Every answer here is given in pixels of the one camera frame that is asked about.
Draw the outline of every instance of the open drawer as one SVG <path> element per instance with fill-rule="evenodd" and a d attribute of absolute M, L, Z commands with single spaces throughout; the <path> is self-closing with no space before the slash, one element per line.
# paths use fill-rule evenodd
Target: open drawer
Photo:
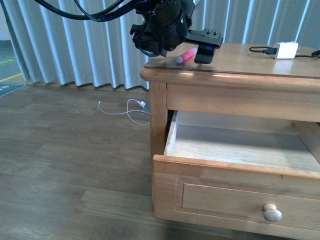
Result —
<path fill-rule="evenodd" d="M 320 127 L 175 112 L 153 158 L 156 218 L 320 239 Z"/>

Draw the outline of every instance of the wooden knob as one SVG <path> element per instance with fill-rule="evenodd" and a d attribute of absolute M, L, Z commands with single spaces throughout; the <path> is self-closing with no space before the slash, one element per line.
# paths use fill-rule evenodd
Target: wooden knob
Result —
<path fill-rule="evenodd" d="M 276 205 L 274 204 L 267 204 L 263 207 L 263 217 L 268 222 L 279 222 L 282 219 L 282 213 L 277 210 Z"/>

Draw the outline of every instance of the pink marker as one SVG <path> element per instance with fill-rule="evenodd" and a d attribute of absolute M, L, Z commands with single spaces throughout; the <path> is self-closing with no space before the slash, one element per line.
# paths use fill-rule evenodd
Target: pink marker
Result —
<path fill-rule="evenodd" d="M 194 47 L 192 48 L 190 51 L 187 51 L 185 52 L 184 54 L 178 56 L 175 61 L 177 64 L 182 64 L 184 63 L 185 61 L 187 61 L 188 59 L 192 58 L 194 55 L 197 54 L 197 48 Z"/>

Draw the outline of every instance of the yellow floor stripe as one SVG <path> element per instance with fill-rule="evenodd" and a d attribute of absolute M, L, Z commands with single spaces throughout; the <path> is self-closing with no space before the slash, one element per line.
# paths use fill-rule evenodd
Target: yellow floor stripe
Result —
<path fill-rule="evenodd" d="M 22 75 L 21 73 L 18 73 L 18 74 L 16 74 L 16 75 L 9 76 L 9 77 L 7 77 L 7 78 L 4 78 L 4 79 L 0 80 L 0 83 L 5 82 L 5 81 L 7 81 L 7 80 L 9 80 L 9 79 L 13 79 L 13 78 L 18 77 L 18 76 L 21 76 L 21 75 Z"/>

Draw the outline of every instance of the wooden nightstand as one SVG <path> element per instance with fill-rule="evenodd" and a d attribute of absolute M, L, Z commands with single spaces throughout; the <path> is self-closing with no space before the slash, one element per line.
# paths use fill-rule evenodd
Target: wooden nightstand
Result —
<path fill-rule="evenodd" d="M 320 60 L 223 44 L 212 64 L 176 64 L 192 47 L 140 72 L 150 82 L 155 217 L 320 239 Z"/>

